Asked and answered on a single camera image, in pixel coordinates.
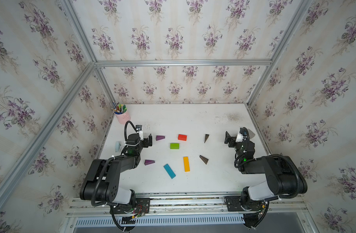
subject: triangular prism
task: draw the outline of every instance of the triangular prism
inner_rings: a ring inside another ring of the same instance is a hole
[[[202,159],[202,161],[207,164],[208,163],[208,160],[207,158],[205,158],[204,156],[200,156],[200,159]]]

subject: white table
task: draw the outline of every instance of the white table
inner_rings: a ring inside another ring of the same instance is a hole
[[[265,181],[264,174],[243,175],[234,167],[234,148],[224,144],[225,132],[236,136],[240,127],[256,130],[243,104],[128,104],[128,112],[134,125],[143,126],[144,137],[151,133],[153,146],[143,148],[141,161],[135,169],[120,175],[120,187],[133,189],[136,193],[170,192],[231,192]],[[129,125],[127,135],[134,133]],[[178,134],[187,135],[187,141],[179,141]],[[205,134],[209,138],[204,143]],[[156,135],[165,139],[156,141]],[[114,118],[101,159],[108,159],[115,152],[115,142],[124,141],[124,125]],[[255,135],[255,157],[267,155]],[[170,143],[180,144],[171,150]],[[205,164],[199,157],[209,159]],[[188,156],[190,172],[184,171],[183,157]],[[144,160],[155,160],[144,165]],[[169,164],[176,174],[171,179],[164,169]]]

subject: pink cup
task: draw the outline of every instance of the pink cup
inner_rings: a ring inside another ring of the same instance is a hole
[[[123,114],[115,114],[115,115],[118,120],[118,123],[120,124],[125,124],[128,120],[131,119],[127,109],[126,112],[124,112]]]

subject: light blue object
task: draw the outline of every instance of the light blue object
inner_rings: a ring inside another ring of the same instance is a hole
[[[173,179],[176,176],[174,171],[170,168],[169,164],[165,164],[164,168],[165,168],[166,172],[169,174],[170,178]]]
[[[121,142],[116,142],[116,145],[115,145],[115,152],[119,152],[122,148],[122,144]]]

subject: stain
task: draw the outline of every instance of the stain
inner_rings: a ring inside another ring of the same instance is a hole
[[[237,122],[240,121],[241,115],[239,113],[230,113],[227,114],[227,120],[229,122]]]

